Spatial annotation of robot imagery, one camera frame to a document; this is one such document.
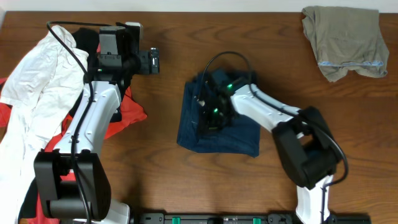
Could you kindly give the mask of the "navy blue shorts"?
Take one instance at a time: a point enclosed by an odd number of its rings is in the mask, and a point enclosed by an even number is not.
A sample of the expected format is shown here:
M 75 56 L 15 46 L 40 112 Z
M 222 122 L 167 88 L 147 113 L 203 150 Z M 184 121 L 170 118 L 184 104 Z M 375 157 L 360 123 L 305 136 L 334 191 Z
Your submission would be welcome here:
M 177 144 L 198 153 L 233 153 L 251 157 L 259 155 L 260 125 L 247 116 L 239 116 L 221 130 L 202 131 L 200 115 L 203 113 L 196 96 L 202 73 L 185 83 L 182 111 L 178 127 Z

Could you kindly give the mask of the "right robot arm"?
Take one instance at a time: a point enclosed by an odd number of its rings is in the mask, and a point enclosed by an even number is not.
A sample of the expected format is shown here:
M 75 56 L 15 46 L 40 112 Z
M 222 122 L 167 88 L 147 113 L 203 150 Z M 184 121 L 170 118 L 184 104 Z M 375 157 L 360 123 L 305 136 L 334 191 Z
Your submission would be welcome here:
M 283 104 L 251 84 L 201 85 L 195 104 L 201 126 L 221 131 L 239 118 L 248 118 L 273 137 L 282 167 L 297 186 L 296 216 L 302 223 L 330 219 L 328 190 L 339 162 L 347 158 L 323 116 L 314 107 L 304 110 Z

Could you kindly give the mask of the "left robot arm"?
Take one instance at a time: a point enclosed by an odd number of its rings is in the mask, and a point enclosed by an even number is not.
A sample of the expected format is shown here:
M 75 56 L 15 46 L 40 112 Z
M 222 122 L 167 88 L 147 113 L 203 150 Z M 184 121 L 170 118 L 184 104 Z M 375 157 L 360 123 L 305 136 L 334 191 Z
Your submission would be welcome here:
M 44 216 L 84 223 L 129 223 L 128 205 L 111 198 L 100 161 L 104 137 L 134 74 L 159 72 L 159 50 L 119 50 L 98 56 L 65 135 L 52 152 L 39 152 L 35 180 Z

